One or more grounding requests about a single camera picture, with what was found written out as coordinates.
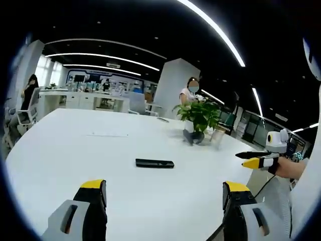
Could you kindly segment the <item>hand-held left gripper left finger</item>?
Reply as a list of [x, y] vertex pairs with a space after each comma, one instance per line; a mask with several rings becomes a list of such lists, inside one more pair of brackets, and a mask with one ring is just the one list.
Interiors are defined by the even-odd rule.
[[83, 183], [48, 218], [42, 240], [106, 240], [106, 181]]

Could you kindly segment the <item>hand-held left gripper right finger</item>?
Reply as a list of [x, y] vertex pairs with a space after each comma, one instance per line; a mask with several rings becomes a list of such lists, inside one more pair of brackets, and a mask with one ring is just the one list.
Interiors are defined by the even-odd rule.
[[282, 220], [241, 183], [223, 183], [224, 240], [285, 240]]

